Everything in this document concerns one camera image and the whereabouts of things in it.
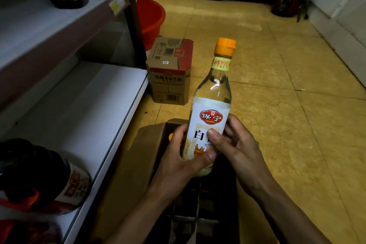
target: orange bottle cap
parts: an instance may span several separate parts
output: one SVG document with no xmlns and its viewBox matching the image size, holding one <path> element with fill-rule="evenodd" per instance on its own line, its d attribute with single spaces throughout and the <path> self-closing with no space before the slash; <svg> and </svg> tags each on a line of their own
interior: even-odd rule
<svg viewBox="0 0 366 244">
<path fill-rule="evenodd" d="M 218 38 L 215 54 L 221 54 L 232 57 L 236 49 L 236 41 L 227 38 Z"/>
</svg>

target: red bucket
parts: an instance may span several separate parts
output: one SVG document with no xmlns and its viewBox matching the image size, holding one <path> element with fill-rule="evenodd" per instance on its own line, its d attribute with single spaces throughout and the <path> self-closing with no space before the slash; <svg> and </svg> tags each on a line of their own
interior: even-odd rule
<svg viewBox="0 0 366 244">
<path fill-rule="evenodd" d="M 153 0 L 137 0 L 137 10 L 145 50 L 149 50 L 160 34 L 160 27 L 165 20 L 165 10 Z"/>
</svg>

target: forearm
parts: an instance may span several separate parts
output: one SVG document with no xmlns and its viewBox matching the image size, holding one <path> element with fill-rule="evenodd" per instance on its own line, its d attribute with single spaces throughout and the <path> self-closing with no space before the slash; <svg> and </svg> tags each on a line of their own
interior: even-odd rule
<svg viewBox="0 0 366 244">
<path fill-rule="evenodd" d="M 255 193 L 255 199 L 281 244 L 331 244 L 277 182 Z"/>
<path fill-rule="evenodd" d="M 143 243 L 168 205 L 169 201 L 150 187 L 105 244 Z"/>
</svg>

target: vinegar bottle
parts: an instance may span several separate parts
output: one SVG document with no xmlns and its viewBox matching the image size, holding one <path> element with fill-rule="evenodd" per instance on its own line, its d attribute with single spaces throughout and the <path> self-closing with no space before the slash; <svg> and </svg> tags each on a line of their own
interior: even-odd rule
<svg viewBox="0 0 366 244">
<path fill-rule="evenodd" d="M 207 131 L 213 128 L 224 132 L 231 105 L 228 71 L 236 41 L 219 38 L 216 43 L 211 70 L 193 96 L 187 139 L 182 157 L 185 160 L 211 149 Z M 202 169 L 197 176 L 208 175 L 213 164 Z"/>
</svg>

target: floor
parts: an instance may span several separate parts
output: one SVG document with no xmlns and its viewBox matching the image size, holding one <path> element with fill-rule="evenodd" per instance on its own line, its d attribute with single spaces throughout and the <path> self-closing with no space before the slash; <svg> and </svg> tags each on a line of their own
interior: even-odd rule
<svg viewBox="0 0 366 244">
<path fill-rule="evenodd" d="M 235 39 L 230 112 L 260 142 L 275 179 L 334 244 L 366 243 L 366 90 L 313 26 L 276 17 L 264 4 L 156 1 L 167 13 L 161 35 L 194 41 L 190 100 L 184 106 L 158 104 L 146 92 L 122 150 L 142 126 L 187 119 L 217 38 Z M 118 166 L 98 211 L 94 235 L 102 239 L 125 214 L 110 202 L 122 195 L 121 172 Z M 239 218 L 242 243 L 276 243 L 243 192 Z"/>
</svg>

